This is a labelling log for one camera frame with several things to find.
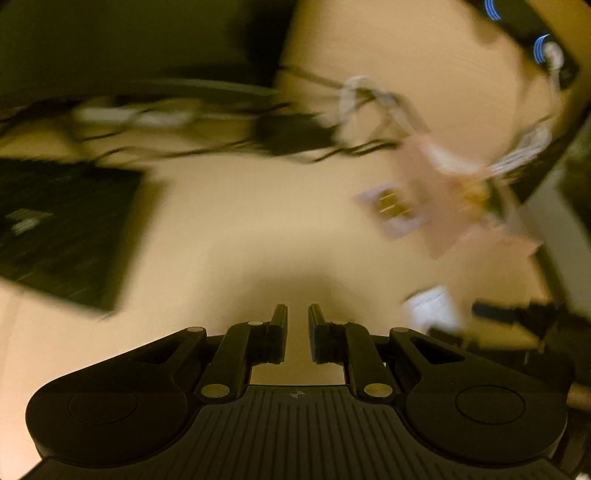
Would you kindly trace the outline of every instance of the silver screw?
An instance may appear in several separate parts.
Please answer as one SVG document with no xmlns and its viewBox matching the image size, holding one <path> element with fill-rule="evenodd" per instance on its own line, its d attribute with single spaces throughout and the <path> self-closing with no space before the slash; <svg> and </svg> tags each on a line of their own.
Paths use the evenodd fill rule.
<svg viewBox="0 0 591 480">
<path fill-rule="evenodd" d="M 386 398 L 392 395 L 392 387 L 383 383 L 370 383 L 363 389 L 367 395 L 375 398 Z"/>
<path fill-rule="evenodd" d="M 221 383 L 210 383 L 201 389 L 201 395 L 207 398 L 222 398 L 230 393 L 230 389 Z"/>
</svg>

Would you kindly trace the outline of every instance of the blue light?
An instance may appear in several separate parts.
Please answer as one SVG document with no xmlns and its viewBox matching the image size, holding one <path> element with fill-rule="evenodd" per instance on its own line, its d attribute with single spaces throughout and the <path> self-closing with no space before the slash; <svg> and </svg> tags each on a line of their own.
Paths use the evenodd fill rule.
<svg viewBox="0 0 591 480">
<path fill-rule="evenodd" d="M 538 37 L 534 43 L 534 60 L 538 64 L 545 62 L 543 45 L 544 45 L 544 39 L 549 36 L 550 36 L 549 33 L 547 33 L 546 35 L 542 35 L 542 36 Z"/>
<path fill-rule="evenodd" d="M 494 0 L 484 0 L 484 8 L 492 21 L 497 22 L 501 19 L 501 16 L 496 11 Z"/>
</svg>

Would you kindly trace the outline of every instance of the gray panel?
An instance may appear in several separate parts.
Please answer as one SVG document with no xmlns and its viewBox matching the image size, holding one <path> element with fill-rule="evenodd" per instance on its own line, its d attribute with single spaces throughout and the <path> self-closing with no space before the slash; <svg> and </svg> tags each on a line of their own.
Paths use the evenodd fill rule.
<svg viewBox="0 0 591 480">
<path fill-rule="evenodd" d="M 290 394 L 300 390 L 300 398 Z M 347 387 L 250 386 L 238 401 L 204 407 L 167 450 L 134 465 L 85 469 L 46 460 L 26 480 L 552 480 L 546 460 L 486 469 L 420 444 L 390 406 Z"/>
</svg>

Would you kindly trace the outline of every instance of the computer monitor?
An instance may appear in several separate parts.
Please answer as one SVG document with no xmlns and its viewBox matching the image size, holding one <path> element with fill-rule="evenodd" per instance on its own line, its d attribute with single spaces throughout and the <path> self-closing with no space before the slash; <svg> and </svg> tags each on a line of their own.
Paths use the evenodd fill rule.
<svg viewBox="0 0 591 480">
<path fill-rule="evenodd" d="M 296 0 L 0 0 L 0 109 L 53 98 L 267 104 Z"/>
</svg>

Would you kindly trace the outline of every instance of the black power adapter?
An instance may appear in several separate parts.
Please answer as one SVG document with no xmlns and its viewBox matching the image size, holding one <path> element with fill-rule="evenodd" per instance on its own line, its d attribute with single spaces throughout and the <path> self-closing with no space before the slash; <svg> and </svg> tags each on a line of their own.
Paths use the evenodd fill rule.
<svg viewBox="0 0 591 480">
<path fill-rule="evenodd" d="M 252 139 L 274 156 L 329 148 L 335 145 L 337 127 L 324 127 L 317 115 L 266 113 L 257 118 Z"/>
</svg>

